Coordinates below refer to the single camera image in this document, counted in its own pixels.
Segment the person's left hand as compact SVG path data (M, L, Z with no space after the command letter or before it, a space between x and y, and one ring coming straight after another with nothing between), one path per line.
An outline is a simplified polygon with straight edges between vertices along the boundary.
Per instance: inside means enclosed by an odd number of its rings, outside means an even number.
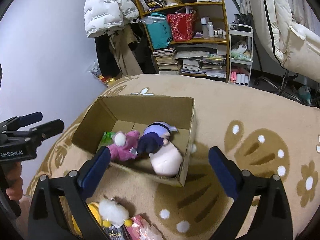
M6 178L10 186L6 189L9 199L12 201L19 201L23 196L23 179L21 162L14 163L12 169L7 173Z

